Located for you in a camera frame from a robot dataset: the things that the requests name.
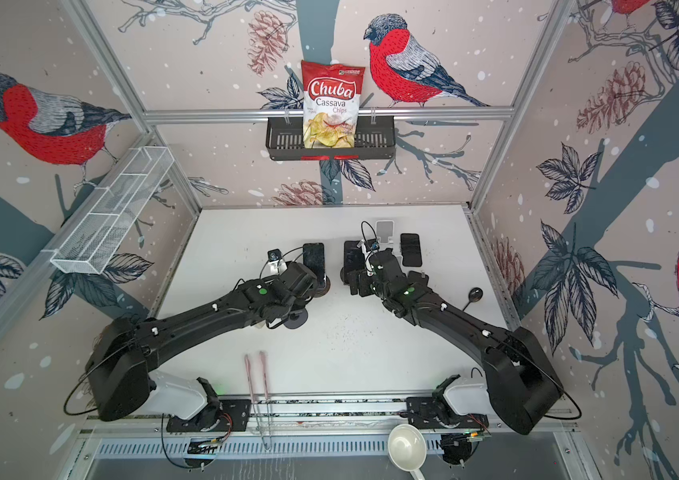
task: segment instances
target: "gray floor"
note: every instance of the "gray floor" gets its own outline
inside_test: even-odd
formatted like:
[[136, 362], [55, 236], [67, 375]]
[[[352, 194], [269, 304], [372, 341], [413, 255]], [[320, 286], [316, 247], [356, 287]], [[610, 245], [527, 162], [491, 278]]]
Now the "gray floor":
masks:
[[[568, 478], [552, 433], [520, 436], [500, 433], [481, 442], [465, 468], [449, 468], [439, 456], [428, 456], [422, 474], [428, 480]], [[188, 473], [167, 460], [100, 460], [87, 480], [406, 480], [386, 456], [218, 460]]]

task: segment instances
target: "black basket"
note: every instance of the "black basket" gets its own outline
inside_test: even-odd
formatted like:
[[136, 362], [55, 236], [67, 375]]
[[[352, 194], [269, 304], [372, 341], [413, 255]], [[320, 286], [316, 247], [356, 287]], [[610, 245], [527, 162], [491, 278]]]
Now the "black basket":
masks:
[[302, 117], [267, 119], [265, 145], [271, 160], [389, 160], [395, 155], [395, 127], [392, 115], [358, 117], [353, 148], [305, 148]]

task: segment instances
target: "red and white snack bag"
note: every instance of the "red and white snack bag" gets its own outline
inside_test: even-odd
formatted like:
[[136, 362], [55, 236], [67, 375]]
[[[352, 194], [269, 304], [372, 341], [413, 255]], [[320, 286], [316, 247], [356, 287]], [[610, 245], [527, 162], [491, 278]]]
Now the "red and white snack bag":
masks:
[[364, 70], [363, 67], [321, 65], [302, 60], [305, 148], [355, 146]]

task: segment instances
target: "pine cone illustration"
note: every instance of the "pine cone illustration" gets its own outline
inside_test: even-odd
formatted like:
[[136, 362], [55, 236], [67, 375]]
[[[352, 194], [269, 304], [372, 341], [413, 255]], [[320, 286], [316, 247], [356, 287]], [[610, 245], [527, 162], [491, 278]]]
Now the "pine cone illustration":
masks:
[[302, 180], [291, 186], [282, 184], [278, 189], [278, 197], [273, 197], [272, 201], [284, 206], [324, 205], [333, 203], [334, 198], [320, 184]]
[[286, 25], [273, 13], [261, 10], [254, 14], [254, 19], [248, 24], [248, 67], [254, 73], [262, 76], [265, 68], [272, 71], [283, 53], [288, 50], [286, 44]]
[[593, 134], [604, 125], [608, 130], [613, 124], [621, 124], [641, 101], [645, 85], [646, 70], [638, 62], [628, 62], [624, 68], [614, 70], [577, 114], [577, 129], [587, 126], [587, 131]]
[[507, 236], [503, 240], [494, 238], [492, 250], [502, 273], [502, 278], [505, 279], [507, 284], [507, 290], [510, 291], [513, 296], [513, 303], [517, 306], [521, 302], [521, 285], [526, 280], [521, 255], [510, 246], [510, 239]]

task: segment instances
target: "white table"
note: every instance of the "white table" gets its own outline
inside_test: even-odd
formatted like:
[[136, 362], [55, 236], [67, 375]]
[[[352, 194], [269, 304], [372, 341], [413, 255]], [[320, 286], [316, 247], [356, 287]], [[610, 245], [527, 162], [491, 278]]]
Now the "white table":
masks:
[[297, 330], [235, 330], [175, 356], [160, 369], [206, 378], [220, 395], [248, 395], [247, 352], [261, 385], [260, 350], [267, 351], [270, 390], [277, 394], [416, 392], [431, 390], [455, 373], [469, 376], [477, 365], [467, 354], [396, 318], [377, 296], [351, 296], [339, 279], [345, 240], [361, 238], [362, 220], [375, 225], [388, 219], [395, 222], [396, 240], [401, 233], [419, 234], [423, 265], [413, 270], [430, 275], [436, 293], [462, 307], [470, 288], [479, 286], [483, 299], [468, 312], [505, 326], [459, 205], [204, 210], [158, 318], [215, 300], [238, 278], [257, 278], [268, 250], [287, 252], [308, 242], [325, 244], [331, 290], [307, 305], [309, 318]]

